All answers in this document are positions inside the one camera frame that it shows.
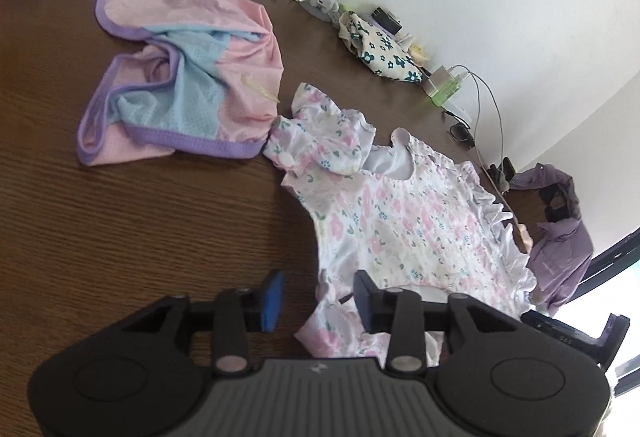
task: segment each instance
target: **wooden table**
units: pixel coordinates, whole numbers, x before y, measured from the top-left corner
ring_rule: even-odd
[[[168,293],[210,299],[286,273],[275,334],[255,356],[305,356],[293,338],[315,306],[311,220],[264,157],[179,153],[85,168],[75,133],[114,55],[140,44],[96,23],[96,0],[0,0],[0,435],[39,435],[26,402],[46,357]],[[301,81],[364,112],[376,142],[403,126],[456,162],[469,158],[418,86],[379,78],[334,29],[288,0],[255,0],[284,62],[280,112]],[[206,338],[196,360],[206,362]]]

